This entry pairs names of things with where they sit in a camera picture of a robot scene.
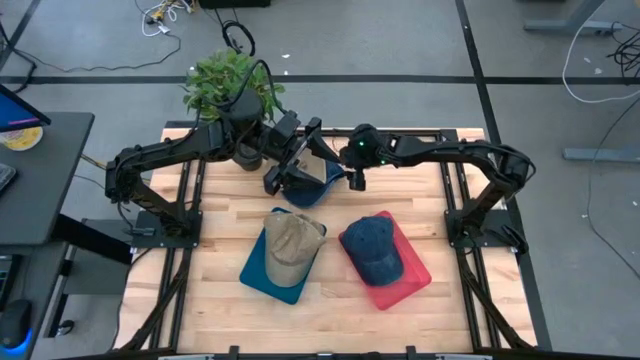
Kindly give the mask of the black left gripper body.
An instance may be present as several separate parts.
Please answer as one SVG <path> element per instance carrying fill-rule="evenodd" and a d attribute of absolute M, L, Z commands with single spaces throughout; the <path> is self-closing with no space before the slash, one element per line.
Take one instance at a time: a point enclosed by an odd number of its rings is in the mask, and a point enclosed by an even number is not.
<path fill-rule="evenodd" d="M 295 132 L 294 137 L 284 146 L 277 146 L 270 143 L 269 134 L 272 128 L 269 130 L 266 143 L 263 147 L 263 154 L 267 158 L 274 160 L 276 164 L 273 165 L 263 177 L 263 185 L 267 194 L 275 195 L 282 188 L 283 175 L 286 168 L 298 168 L 298 158 L 302 152 L 307 149 L 308 136 L 313 131 L 319 131 L 321 124 L 322 122 L 319 118 L 312 118 L 305 126 L 304 134 L 297 135 Z"/>

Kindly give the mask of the beige cap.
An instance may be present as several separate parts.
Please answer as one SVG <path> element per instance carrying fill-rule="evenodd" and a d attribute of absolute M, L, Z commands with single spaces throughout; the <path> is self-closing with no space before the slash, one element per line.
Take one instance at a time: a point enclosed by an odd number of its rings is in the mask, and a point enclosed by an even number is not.
<path fill-rule="evenodd" d="M 276 286 L 299 284 L 325 244 L 326 228 L 304 214 L 275 212 L 264 221 L 265 269 Z"/>
<path fill-rule="evenodd" d="M 298 158 L 298 168 L 305 174 L 317 179 L 322 184 L 327 181 L 326 160 L 316 157 L 309 149 L 305 149 Z"/>

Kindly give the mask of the navy denim cap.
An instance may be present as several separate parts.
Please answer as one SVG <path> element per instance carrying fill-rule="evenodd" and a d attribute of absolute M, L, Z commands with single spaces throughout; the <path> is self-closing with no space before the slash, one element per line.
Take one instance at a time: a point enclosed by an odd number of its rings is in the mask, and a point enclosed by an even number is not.
<path fill-rule="evenodd" d="M 319 188 L 311 189 L 284 189 L 283 197 L 298 208 L 311 208 L 321 202 L 338 180 L 345 176 L 342 167 L 333 162 L 326 162 L 326 183 Z"/>
<path fill-rule="evenodd" d="M 366 285 L 388 286 L 402 277 L 404 265 L 394 243 L 391 219 L 362 217 L 347 227 L 340 242 Z"/>

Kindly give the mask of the blue plastic bin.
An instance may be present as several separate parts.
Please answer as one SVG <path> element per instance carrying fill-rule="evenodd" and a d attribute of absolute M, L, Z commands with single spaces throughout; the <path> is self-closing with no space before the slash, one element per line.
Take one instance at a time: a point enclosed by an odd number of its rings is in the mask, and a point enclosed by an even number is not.
<path fill-rule="evenodd" d="M 267 216 L 275 212 L 293 213 L 282 208 L 273 208 L 272 211 Z M 264 230 L 264 224 L 263 224 L 263 228 L 256 240 L 255 246 L 252 249 L 244 265 L 244 268 L 240 273 L 239 280 L 242 284 L 248 287 L 251 287 L 255 290 L 258 290 L 264 294 L 267 294 L 277 300 L 280 300 L 289 305 L 295 305 L 301 296 L 301 293 L 306 283 L 306 279 L 312 267 L 308 271 L 307 275 L 303 278 L 303 280 L 296 286 L 289 287 L 289 288 L 276 286 L 274 283 L 272 283 L 269 280 L 266 274 L 265 244 L 266 244 L 266 240 L 265 240 L 265 230 Z"/>

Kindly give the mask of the pink plastic bin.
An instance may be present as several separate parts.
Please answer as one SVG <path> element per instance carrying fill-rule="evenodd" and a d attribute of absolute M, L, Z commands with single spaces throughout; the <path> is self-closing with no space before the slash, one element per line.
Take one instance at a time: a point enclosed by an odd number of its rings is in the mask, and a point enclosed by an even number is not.
<path fill-rule="evenodd" d="M 383 287 L 366 285 L 357 273 L 370 301 L 378 310 L 385 311 L 429 285 L 432 277 L 391 213 L 381 211 L 373 216 L 383 216 L 392 220 L 394 243 L 404 265 L 402 277 L 391 285 Z"/>

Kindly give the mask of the green plant in black pot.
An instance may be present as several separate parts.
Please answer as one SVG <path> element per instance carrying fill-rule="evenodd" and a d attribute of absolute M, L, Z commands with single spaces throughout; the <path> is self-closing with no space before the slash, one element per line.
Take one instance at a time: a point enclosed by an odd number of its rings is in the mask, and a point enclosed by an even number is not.
<path fill-rule="evenodd" d="M 245 171 L 263 162 L 266 121 L 284 108 L 284 87 L 273 81 L 268 64 L 233 50 L 200 60 L 187 73 L 183 103 L 196 112 L 197 125 L 179 143 L 203 159 L 231 159 Z"/>

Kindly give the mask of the black floor box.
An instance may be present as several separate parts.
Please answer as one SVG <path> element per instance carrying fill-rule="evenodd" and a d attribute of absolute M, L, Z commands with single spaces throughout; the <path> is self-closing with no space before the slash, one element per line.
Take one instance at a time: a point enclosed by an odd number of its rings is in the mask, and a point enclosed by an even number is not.
<path fill-rule="evenodd" d="M 269 7 L 272 0 L 197 0 L 204 9 Z"/>

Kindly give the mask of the black desk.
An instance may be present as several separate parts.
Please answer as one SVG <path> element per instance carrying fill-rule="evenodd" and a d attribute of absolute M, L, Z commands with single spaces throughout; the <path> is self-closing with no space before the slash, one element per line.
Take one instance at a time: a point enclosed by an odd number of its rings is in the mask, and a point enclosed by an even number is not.
<path fill-rule="evenodd" d="M 33 148 L 13 151 L 0 145 L 0 163 L 17 177 L 0 192 L 0 245 L 40 245 L 48 241 L 95 115 L 54 112 Z"/>

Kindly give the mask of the grey table foot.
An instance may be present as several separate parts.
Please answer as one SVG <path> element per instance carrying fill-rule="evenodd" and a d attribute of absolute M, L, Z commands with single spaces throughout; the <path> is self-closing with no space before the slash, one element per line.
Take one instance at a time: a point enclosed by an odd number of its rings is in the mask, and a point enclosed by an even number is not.
<path fill-rule="evenodd" d="M 564 148 L 562 157 L 569 161 L 604 161 L 640 164 L 640 147 L 605 148 L 603 144 L 595 148 Z"/>
<path fill-rule="evenodd" d="M 604 4 L 605 0 L 582 0 L 576 10 L 566 19 L 526 20 L 525 31 L 548 32 L 557 34 L 578 34 L 594 36 L 610 36 L 623 29 L 618 22 L 595 21 L 593 15 Z"/>

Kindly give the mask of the dark side desk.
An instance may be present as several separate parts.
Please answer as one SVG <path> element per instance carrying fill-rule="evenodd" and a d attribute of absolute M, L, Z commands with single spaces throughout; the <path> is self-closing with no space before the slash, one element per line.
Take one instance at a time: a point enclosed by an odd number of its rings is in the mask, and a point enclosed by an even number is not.
<path fill-rule="evenodd" d="M 8 301 L 26 299 L 32 305 L 26 345 L 7 352 L 0 347 L 0 360 L 29 360 L 41 333 L 48 305 L 56 286 L 68 245 L 50 242 L 39 246 L 0 246 L 0 255 L 20 255 L 21 260 Z"/>

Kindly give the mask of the yellow round disc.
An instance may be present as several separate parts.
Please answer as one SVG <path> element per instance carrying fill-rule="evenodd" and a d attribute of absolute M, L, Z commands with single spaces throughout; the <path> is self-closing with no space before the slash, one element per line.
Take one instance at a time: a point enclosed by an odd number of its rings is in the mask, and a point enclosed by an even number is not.
<path fill-rule="evenodd" d="M 43 135 L 42 127 L 0 132 L 0 144 L 12 151 L 26 151 L 35 147 Z"/>

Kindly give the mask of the blue screen monitor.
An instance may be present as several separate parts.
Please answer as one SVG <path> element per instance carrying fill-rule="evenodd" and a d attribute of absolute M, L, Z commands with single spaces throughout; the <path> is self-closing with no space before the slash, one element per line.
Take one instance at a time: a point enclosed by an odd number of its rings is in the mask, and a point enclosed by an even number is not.
<path fill-rule="evenodd" d="M 51 120 L 21 99 L 13 91 L 0 85 L 0 133 L 48 126 Z"/>

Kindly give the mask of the black keyboard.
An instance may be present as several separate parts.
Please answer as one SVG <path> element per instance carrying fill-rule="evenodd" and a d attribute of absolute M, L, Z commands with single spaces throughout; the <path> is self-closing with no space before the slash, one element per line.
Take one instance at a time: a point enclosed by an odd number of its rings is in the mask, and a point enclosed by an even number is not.
<path fill-rule="evenodd" d="M 7 191 L 17 176 L 18 172 L 15 168 L 0 163 L 0 195 Z"/>

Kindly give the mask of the black mouse with blue glow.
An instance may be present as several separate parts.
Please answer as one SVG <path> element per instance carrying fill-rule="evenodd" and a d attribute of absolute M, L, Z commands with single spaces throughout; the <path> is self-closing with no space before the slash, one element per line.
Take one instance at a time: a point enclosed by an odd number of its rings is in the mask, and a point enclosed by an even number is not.
<path fill-rule="evenodd" d="M 32 338 L 32 304 L 18 299 L 7 304 L 0 315 L 0 353 L 19 356 L 26 352 Z"/>

